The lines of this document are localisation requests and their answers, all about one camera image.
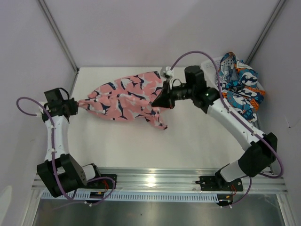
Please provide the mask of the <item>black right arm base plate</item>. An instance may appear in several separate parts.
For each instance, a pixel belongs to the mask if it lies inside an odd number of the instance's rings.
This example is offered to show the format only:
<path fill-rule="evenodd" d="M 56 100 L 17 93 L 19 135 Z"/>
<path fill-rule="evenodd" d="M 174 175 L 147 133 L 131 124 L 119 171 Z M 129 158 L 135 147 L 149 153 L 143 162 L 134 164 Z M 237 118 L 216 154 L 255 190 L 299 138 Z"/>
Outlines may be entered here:
<path fill-rule="evenodd" d="M 195 184 L 200 185 L 201 191 L 230 192 L 234 189 L 234 191 L 242 192 L 244 190 L 240 178 L 227 182 L 216 176 L 200 176 Z"/>

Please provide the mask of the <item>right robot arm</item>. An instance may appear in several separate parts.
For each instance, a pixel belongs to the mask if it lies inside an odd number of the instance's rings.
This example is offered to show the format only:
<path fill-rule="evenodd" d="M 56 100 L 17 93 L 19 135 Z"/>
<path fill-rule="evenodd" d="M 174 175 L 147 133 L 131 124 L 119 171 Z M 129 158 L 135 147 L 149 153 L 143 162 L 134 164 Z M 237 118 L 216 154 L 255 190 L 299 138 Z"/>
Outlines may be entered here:
<path fill-rule="evenodd" d="M 255 177 L 276 160 L 277 137 L 254 128 L 240 114 L 232 110 L 216 88 L 207 86 L 204 72 L 199 66 L 184 69 L 185 83 L 173 86 L 171 67 L 161 70 L 165 78 L 162 90 L 152 102 L 153 107 L 174 108 L 177 100 L 192 100 L 193 104 L 217 120 L 241 145 L 243 155 L 215 173 L 215 186 L 225 190 L 242 177 Z"/>

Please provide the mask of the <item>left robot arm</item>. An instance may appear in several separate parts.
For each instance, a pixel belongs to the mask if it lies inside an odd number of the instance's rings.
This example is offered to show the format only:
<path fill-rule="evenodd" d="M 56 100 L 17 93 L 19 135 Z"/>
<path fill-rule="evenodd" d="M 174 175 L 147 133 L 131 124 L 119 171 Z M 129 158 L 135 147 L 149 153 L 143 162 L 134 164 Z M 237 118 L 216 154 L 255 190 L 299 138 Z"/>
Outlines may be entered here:
<path fill-rule="evenodd" d="M 70 117 L 78 113 L 78 103 L 70 99 L 63 88 L 44 92 L 47 102 L 42 104 L 42 120 L 47 127 L 48 147 L 44 162 L 37 165 L 37 174 L 53 197 L 70 197 L 68 192 L 79 188 L 98 188 L 102 176 L 96 165 L 85 166 L 71 156 L 68 145 Z"/>

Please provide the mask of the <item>pink shark print shorts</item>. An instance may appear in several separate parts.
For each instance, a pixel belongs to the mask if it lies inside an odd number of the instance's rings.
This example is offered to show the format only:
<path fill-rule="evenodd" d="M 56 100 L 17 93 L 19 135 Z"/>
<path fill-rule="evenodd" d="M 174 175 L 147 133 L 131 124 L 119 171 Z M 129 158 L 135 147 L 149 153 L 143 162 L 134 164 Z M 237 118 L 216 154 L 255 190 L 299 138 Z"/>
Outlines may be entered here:
<path fill-rule="evenodd" d="M 151 106 L 161 93 L 162 85 L 157 71 L 127 76 L 97 87 L 87 98 L 79 100 L 78 105 L 104 120 L 134 121 L 144 118 L 151 126 L 166 130 L 167 125 L 160 115 L 166 109 Z"/>

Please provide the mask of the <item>blue orange patterned shorts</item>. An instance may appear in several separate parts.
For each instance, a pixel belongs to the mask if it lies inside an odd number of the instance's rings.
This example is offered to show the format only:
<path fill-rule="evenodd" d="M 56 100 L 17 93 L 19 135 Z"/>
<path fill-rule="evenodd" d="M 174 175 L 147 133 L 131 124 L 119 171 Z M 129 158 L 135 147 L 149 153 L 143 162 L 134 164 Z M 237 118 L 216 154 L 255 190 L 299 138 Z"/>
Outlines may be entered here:
<path fill-rule="evenodd" d="M 258 73 L 233 52 L 226 53 L 220 60 L 216 85 L 221 87 L 223 97 L 249 123 L 257 121 L 259 105 L 266 92 L 259 87 Z"/>

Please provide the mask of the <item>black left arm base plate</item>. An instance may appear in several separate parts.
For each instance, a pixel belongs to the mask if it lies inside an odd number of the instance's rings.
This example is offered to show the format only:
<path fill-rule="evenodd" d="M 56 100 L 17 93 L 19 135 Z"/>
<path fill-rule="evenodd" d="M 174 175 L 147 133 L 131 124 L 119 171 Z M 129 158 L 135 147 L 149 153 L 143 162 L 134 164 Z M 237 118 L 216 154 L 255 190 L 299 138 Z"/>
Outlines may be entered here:
<path fill-rule="evenodd" d="M 89 189 L 115 189 L 117 185 L 116 174 L 101 174 L 95 178 L 88 180 L 87 188 Z"/>

